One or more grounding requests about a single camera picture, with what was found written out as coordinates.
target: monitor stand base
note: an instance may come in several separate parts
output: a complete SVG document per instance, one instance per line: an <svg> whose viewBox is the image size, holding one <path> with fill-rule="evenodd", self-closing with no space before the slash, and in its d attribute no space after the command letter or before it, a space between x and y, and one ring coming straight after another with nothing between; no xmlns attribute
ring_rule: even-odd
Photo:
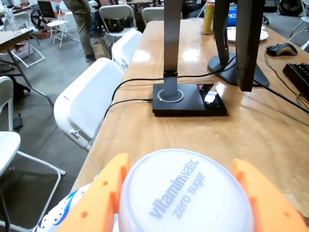
<svg viewBox="0 0 309 232"><path fill-rule="evenodd" d="M227 116L227 110L213 84L205 84L201 88L197 84L178 84L181 99L177 97L177 101L169 102L162 95L163 88L163 84L154 84L155 116Z"/></svg>
<svg viewBox="0 0 309 232"><path fill-rule="evenodd" d="M230 53L230 59L233 58L236 54L235 53ZM216 56L214 58L211 59L211 61L209 61L208 63L208 69L211 72L214 72L216 70L219 70L220 68L222 68L221 64L220 64L220 60L219 60L219 56ZM223 80L224 82L233 85L233 86L237 86L237 77L236 77L236 58L233 59L233 61L225 67L225 69L221 72L218 72L216 74L217 77L219 77L221 80ZM255 67L255 74L254 74L254 78L260 82L261 84L265 85L265 86L269 86L270 83L267 80L266 76L264 75L264 73L262 72L262 70L260 69L260 67L258 65L256 65ZM253 81L253 86L259 86L255 81Z"/></svg>

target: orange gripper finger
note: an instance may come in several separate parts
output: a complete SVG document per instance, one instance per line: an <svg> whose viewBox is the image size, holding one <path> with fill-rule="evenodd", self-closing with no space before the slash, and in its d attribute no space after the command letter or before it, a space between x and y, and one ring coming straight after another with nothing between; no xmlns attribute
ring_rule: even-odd
<svg viewBox="0 0 309 232"><path fill-rule="evenodd" d="M115 156L60 224L57 232L112 232L114 214L119 212L120 190L129 164L129 154Z"/></svg>
<svg viewBox="0 0 309 232"><path fill-rule="evenodd" d="M232 174L250 199L254 214L254 232L307 232L306 225L296 209L253 165L235 159Z"/></svg>

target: black keyboard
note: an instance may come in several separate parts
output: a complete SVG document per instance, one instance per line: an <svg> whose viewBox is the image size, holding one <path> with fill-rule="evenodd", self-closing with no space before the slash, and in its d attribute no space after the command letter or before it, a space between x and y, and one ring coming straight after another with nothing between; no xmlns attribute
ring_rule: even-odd
<svg viewBox="0 0 309 232"><path fill-rule="evenodd" d="M283 73L290 79L299 92L309 100L309 65L286 64Z"/></svg>

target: black computer mouse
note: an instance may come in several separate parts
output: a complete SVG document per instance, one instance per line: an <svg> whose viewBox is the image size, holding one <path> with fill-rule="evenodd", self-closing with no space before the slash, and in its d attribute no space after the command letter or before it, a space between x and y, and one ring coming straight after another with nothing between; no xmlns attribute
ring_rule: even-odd
<svg viewBox="0 0 309 232"><path fill-rule="evenodd" d="M296 56L296 48L289 43L279 43L266 47L267 52L274 56Z"/></svg>

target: gray concrete floor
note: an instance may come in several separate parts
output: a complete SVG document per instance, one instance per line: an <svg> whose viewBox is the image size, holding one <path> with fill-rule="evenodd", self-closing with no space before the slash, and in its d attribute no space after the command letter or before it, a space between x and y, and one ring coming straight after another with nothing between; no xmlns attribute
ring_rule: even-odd
<svg viewBox="0 0 309 232"><path fill-rule="evenodd" d="M288 38L292 29L300 22L299 17L266 13L269 27ZM308 39L307 32L297 36L293 42L298 46ZM46 93L55 102L58 95L70 85L91 63L84 60L80 43L65 38L62 47L52 39L41 40L36 46L46 60L26 69L21 67L34 87ZM50 210L70 191L87 153L69 140L57 127L53 109L41 95L31 92L23 100L14 103L14 110L20 113L24 127L20 130L20 151L43 159L65 170L55 195L48 207ZM0 115L0 130L7 130L7 109ZM3 175L3 190L11 221L23 227L33 227L44 207L56 181L56 175L38 163L16 156L11 164L13 171Z"/></svg>

